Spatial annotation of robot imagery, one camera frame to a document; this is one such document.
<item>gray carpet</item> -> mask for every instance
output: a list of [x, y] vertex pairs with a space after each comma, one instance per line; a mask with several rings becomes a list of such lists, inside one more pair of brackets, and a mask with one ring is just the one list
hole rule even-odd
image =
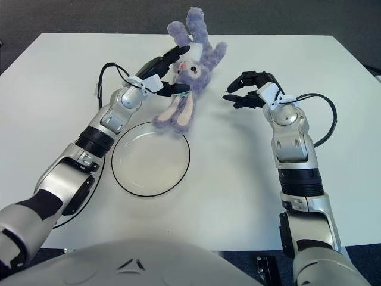
[[[333, 35], [360, 62], [381, 67], [380, 0], [0, 0], [0, 73], [40, 33], [167, 33], [169, 22], [184, 21], [190, 6], [204, 10], [211, 34]], [[381, 245], [348, 253], [372, 285], [381, 285]], [[42, 250], [34, 263], [58, 254]], [[257, 278], [254, 254], [224, 257]], [[292, 285], [291, 261], [276, 257], [284, 285]]]

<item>purple plush rabbit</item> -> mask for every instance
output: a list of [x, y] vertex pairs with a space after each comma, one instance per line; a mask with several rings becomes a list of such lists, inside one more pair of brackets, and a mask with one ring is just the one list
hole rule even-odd
[[168, 109], [154, 118], [154, 125], [163, 128], [172, 125], [177, 133], [186, 133], [195, 113], [197, 99], [210, 81], [210, 72], [225, 56], [226, 43], [220, 42], [215, 49], [208, 40], [204, 13], [192, 7], [186, 17], [186, 25], [193, 36], [190, 39], [183, 23], [174, 21], [168, 25], [168, 33], [178, 46], [190, 45], [190, 50], [173, 64], [175, 83], [186, 83], [189, 92], [176, 94]]

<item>robotic hand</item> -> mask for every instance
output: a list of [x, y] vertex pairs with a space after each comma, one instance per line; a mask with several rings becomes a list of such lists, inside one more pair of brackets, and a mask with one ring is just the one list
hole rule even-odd
[[127, 78], [128, 85], [116, 90], [80, 134], [40, 177], [34, 195], [0, 210], [1, 276], [13, 273], [30, 262], [61, 215], [75, 213], [94, 183], [92, 172], [127, 125], [142, 101], [157, 93], [170, 96], [190, 90], [188, 85], [160, 81], [189, 46], [175, 47], [162, 57], [146, 63]]
[[[272, 74], [255, 71], [242, 73], [227, 91], [231, 93], [253, 85], [258, 90], [245, 97], [228, 94], [223, 98], [235, 102], [234, 108], [262, 108], [273, 128], [271, 144], [282, 187], [280, 197], [287, 210], [280, 214], [280, 236], [283, 252], [295, 258], [295, 285], [369, 285], [339, 253], [338, 230], [328, 194], [323, 190], [314, 144], [308, 136], [307, 118], [303, 110], [294, 105], [300, 97], [287, 97]], [[332, 134], [336, 109], [329, 99], [319, 96], [332, 107]]]

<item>clear plate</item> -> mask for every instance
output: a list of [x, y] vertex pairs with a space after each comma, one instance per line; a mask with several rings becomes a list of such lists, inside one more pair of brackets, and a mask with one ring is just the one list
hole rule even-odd
[[111, 167], [126, 191], [153, 197], [181, 181], [190, 159], [189, 145], [183, 135], [161, 133], [150, 122], [133, 127], [119, 139]]

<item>white table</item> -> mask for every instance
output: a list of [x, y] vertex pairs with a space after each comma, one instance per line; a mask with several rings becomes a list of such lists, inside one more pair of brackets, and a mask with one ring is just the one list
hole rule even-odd
[[[317, 156], [341, 241], [381, 243], [380, 83], [331, 36], [210, 39], [229, 47], [187, 135], [191, 160], [184, 179], [161, 197], [135, 197], [115, 181], [108, 156], [93, 199], [78, 217], [53, 230], [44, 247], [150, 236], [210, 250], [280, 249], [283, 209], [271, 128], [261, 110], [235, 110], [221, 99], [228, 84], [248, 70], [273, 73], [287, 94], [319, 92], [334, 101], [336, 132]], [[86, 127], [96, 113], [93, 92], [104, 63], [115, 61], [134, 73], [172, 46], [168, 35], [41, 34], [0, 77], [0, 207], [29, 197], [40, 174]], [[120, 84], [115, 71], [106, 72], [104, 102]], [[145, 101], [129, 127], [150, 121], [169, 103], [163, 97]], [[316, 141], [330, 126], [330, 109], [318, 99], [302, 106]]]

